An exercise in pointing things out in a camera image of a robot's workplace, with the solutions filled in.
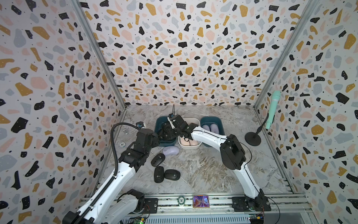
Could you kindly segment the purple mouse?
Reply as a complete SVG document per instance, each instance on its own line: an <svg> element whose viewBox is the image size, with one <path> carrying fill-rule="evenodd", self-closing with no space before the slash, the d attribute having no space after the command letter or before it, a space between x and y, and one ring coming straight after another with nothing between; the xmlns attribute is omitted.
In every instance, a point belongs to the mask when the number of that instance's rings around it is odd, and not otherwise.
<svg viewBox="0 0 358 224"><path fill-rule="evenodd" d="M180 149L177 146L167 146L163 148L163 154L165 156L177 155Z"/></svg>
<svg viewBox="0 0 358 224"><path fill-rule="evenodd" d="M210 127L208 125L203 125L202 128L207 130L207 131L209 131L209 132L211 131L211 129L210 129Z"/></svg>
<svg viewBox="0 0 358 224"><path fill-rule="evenodd" d="M217 124L213 123L210 125L210 131L215 133L215 134L219 134L220 130Z"/></svg>

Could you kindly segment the pink mouse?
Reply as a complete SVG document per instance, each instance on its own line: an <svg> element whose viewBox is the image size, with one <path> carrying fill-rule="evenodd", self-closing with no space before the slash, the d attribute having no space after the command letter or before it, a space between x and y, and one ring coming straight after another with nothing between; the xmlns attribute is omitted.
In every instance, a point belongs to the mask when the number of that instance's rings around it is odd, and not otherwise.
<svg viewBox="0 0 358 224"><path fill-rule="evenodd" d="M190 146L190 142L186 141L185 138L182 138L182 137L180 138L180 143L183 146Z"/></svg>
<svg viewBox="0 0 358 224"><path fill-rule="evenodd" d="M196 146L196 145L199 145L199 142L195 141L195 140L190 140L189 144L190 144L190 146Z"/></svg>

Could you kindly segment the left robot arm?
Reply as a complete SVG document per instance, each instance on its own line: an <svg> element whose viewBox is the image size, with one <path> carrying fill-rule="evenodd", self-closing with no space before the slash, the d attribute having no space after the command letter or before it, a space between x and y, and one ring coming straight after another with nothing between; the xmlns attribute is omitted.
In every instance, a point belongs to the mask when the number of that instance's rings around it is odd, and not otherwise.
<svg viewBox="0 0 358 224"><path fill-rule="evenodd" d="M130 213L141 214L145 211L144 194L130 190L114 200L143 166L152 148L159 145L157 134L143 128L137 132L137 139L124 151L118 163L92 198L77 212L69 211L62 220L63 224L118 224Z"/></svg>

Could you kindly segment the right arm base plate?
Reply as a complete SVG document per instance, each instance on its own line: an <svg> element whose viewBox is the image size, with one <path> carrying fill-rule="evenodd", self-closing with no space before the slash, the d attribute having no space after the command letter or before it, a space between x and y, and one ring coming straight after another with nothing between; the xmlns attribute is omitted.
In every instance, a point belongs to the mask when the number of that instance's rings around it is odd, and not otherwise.
<svg viewBox="0 0 358 224"><path fill-rule="evenodd" d="M232 208L235 212L244 211L271 211L268 198L266 196L257 196L256 198L244 197L232 197Z"/></svg>

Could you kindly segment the black mouse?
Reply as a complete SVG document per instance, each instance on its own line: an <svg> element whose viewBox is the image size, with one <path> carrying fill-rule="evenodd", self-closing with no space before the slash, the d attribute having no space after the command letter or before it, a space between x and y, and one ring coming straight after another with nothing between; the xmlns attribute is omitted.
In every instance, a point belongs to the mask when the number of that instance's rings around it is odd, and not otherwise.
<svg viewBox="0 0 358 224"><path fill-rule="evenodd" d="M159 154L157 154L157 155L152 159L151 165L152 165L153 167L158 167L161 163L164 162L165 158L166 158L166 157L165 157L164 154L159 153Z"/></svg>
<svg viewBox="0 0 358 224"><path fill-rule="evenodd" d="M178 181L180 176L180 172L174 169L168 169L164 172L164 178L168 180Z"/></svg>
<svg viewBox="0 0 358 224"><path fill-rule="evenodd" d="M158 166L154 170L154 181L155 183L161 183L164 181L164 168L162 166Z"/></svg>

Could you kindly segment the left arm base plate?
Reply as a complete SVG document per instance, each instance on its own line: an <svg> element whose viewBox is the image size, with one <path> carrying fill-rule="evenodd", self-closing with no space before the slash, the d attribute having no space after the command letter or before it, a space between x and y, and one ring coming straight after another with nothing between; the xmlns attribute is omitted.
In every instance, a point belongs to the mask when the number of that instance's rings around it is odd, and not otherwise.
<svg viewBox="0 0 358 224"><path fill-rule="evenodd" d="M158 211L158 198L139 199L137 206L130 214L155 214Z"/></svg>

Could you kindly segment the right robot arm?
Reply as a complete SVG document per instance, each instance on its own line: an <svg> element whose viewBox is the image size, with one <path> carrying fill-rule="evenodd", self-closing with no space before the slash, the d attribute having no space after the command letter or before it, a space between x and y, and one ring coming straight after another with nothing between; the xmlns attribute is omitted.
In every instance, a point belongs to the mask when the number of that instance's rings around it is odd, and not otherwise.
<svg viewBox="0 0 358 224"><path fill-rule="evenodd" d="M232 170L244 190L245 205L241 210L271 211L268 197L256 184L249 170L245 151L237 137L210 132L195 123L187 123L180 115L168 116L158 131L161 140L183 137L185 140L199 141L220 151L223 165Z"/></svg>

